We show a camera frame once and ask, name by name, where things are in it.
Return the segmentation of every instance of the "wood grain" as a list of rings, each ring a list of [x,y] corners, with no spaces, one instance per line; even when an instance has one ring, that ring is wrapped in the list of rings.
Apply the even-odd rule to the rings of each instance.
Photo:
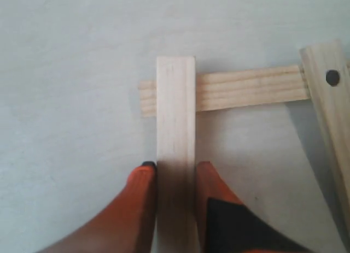
[[[345,55],[338,40],[306,47],[300,54],[349,231],[350,75]],[[330,86],[325,79],[332,69],[340,74],[337,86]]]
[[[309,99],[298,65],[197,75],[196,111]],[[141,81],[142,116],[156,115],[156,82]]]
[[[195,59],[157,58],[158,252],[195,252]]]

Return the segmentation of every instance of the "light wood strip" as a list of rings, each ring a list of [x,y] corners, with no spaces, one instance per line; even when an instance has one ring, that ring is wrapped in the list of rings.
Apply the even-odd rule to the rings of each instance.
[[[159,253],[196,252],[194,57],[157,58]]]
[[[338,40],[306,47],[300,54],[350,231],[350,75],[345,55]],[[332,69],[340,74],[337,86],[326,81]]]
[[[293,65],[198,74],[196,111],[309,99],[303,72],[298,65]],[[142,81],[138,88],[142,115],[155,116],[156,81]]]

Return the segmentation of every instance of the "white surface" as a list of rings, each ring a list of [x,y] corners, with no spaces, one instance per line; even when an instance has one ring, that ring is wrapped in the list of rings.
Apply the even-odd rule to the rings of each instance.
[[[340,38],[349,57],[349,1],[0,0],[0,252],[65,236],[155,159],[137,84],[157,55],[242,70],[300,63],[300,47]],[[307,102],[199,115],[197,158],[292,238],[345,252],[313,175],[329,202],[313,118]]]

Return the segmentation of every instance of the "pine wood strip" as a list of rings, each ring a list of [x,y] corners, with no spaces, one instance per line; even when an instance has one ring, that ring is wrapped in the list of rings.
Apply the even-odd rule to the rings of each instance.
[[[157,58],[159,253],[196,252],[194,57]]]
[[[309,99],[298,65],[197,75],[196,111]],[[156,81],[141,81],[142,115],[156,114]]]
[[[300,55],[350,231],[350,75],[345,55],[338,40],[306,47]],[[327,83],[329,70],[339,72],[338,85]]]

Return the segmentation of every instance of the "wooden slat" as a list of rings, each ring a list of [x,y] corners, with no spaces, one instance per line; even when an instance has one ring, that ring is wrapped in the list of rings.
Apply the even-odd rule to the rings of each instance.
[[[309,99],[298,65],[197,75],[196,111]],[[156,115],[156,81],[139,83],[142,116]]]
[[[158,252],[196,252],[195,59],[157,59]]]
[[[331,169],[350,231],[350,75],[341,43],[317,44],[300,51],[305,77],[322,134],[329,150]],[[330,86],[326,72],[337,70],[340,82]]]

